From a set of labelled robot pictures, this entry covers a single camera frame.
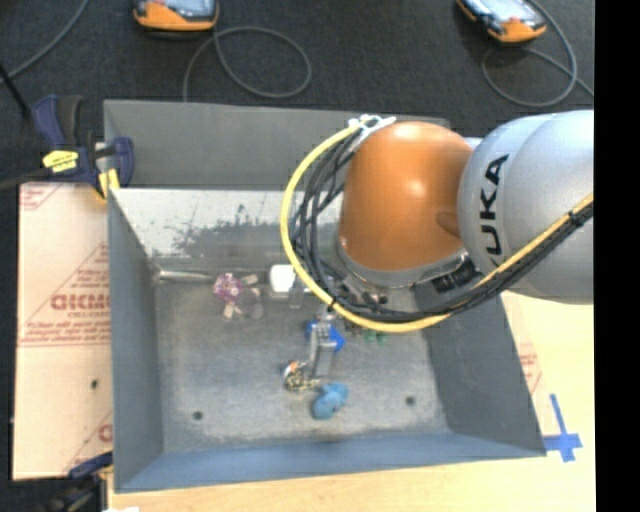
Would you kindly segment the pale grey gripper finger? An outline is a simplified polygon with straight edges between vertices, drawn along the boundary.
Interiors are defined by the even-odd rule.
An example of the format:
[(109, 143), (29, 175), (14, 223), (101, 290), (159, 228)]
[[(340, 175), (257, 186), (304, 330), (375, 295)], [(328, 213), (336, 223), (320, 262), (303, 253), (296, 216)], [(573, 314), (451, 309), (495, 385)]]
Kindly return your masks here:
[(310, 358), (309, 358), (309, 375), (316, 377), (316, 367), (319, 362), (319, 354), (321, 352), (323, 334), (317, 323), (312, 323), (309, 327), (310, 342)]
[(331, 372), (337, 340), (332, 326), (323, 328), (321, 334), (321, 376), (327, 377)]

